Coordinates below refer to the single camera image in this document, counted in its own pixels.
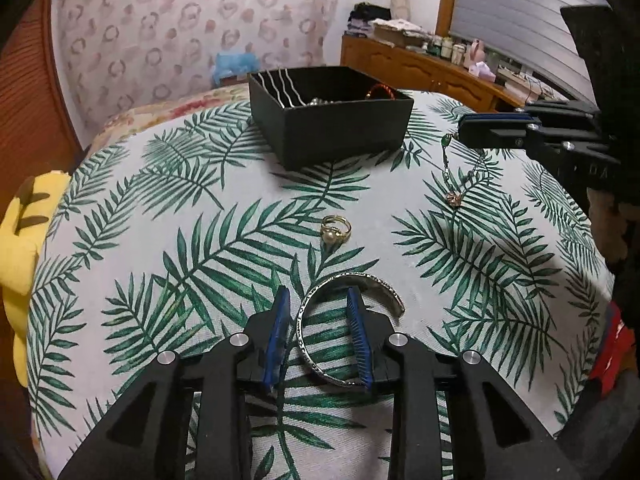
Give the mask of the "right hand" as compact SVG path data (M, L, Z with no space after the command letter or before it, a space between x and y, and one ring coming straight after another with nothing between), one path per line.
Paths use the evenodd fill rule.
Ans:
M588 216L591 233L600 254L607 262L624 260L628 246L624 240L629 221L638 219L639 208L628 204L615 205L612 194L588 188Z

